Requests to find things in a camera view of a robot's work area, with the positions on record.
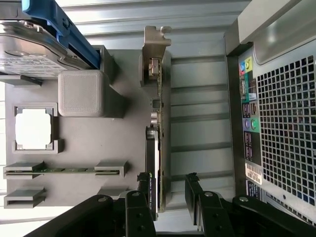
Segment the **open black PC case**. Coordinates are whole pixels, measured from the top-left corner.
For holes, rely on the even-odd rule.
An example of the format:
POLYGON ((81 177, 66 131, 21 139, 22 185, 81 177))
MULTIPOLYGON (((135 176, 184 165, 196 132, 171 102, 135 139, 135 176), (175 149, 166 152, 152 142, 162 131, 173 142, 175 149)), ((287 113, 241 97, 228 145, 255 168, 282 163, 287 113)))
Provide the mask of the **open black PC case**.
POLYGON ((224 42, 236 194, 316 227, 316 0, 251 0, 224 42))

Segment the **silver CPU chip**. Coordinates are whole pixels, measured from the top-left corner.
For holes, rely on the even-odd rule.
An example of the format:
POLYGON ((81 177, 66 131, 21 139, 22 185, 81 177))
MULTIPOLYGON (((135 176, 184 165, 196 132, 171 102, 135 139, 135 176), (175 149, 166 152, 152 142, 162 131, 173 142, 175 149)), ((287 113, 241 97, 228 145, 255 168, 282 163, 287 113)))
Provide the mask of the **silver CPU chip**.
POLYGON ((45 150, 52 142, 51 115, 35 109, 17 114, 15 142, 23 150, 45 150))

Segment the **green RAM stick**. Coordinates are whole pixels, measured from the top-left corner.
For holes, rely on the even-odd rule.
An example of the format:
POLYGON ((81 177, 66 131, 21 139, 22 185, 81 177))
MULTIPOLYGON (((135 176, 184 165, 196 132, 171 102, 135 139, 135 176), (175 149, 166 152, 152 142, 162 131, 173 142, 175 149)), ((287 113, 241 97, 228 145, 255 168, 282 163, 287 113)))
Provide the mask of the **green RAM stick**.
POLYGON ((94 168, 41 168, 33 170, 9 170, 4 169, 8 175, 44 175, 44 174, 95 174, 95 175, 119 175, 118 170, 95 170, 94 168))

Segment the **hard disk in blue bracket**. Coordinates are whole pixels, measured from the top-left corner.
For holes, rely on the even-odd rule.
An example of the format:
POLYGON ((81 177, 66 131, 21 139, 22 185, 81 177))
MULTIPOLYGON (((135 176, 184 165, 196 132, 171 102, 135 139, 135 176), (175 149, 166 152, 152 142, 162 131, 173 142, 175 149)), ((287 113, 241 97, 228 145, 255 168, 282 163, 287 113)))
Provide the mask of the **hard disk in blue bracket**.
POLYGON ((101 56, 56 0, 0 0, 0 73, 53 79, 101 56))

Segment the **grey plastic parts rack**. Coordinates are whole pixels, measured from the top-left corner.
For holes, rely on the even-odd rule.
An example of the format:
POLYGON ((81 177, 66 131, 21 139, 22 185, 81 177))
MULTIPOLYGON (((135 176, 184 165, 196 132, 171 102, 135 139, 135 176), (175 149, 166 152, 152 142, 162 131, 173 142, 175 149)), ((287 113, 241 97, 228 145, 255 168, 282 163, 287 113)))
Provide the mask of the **grey plastic parts rack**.
POLYGON ((150 95, 140 85, 140 50, 111 50, 117 77, 114 88, 129 100, 124 118, 58 117, 56 128, 61 152, 31 154, 14 150, 15 118, 21 107, 54 109, 58 83, 45 81, 41 88, 5 86, 6 169, 94 168, 118 170, 119 175, 35 174, 8 175, 4 207, 75 206, 96 194, 117 198, 138 187, 145 171, 146 127, 150 125, 150 95))

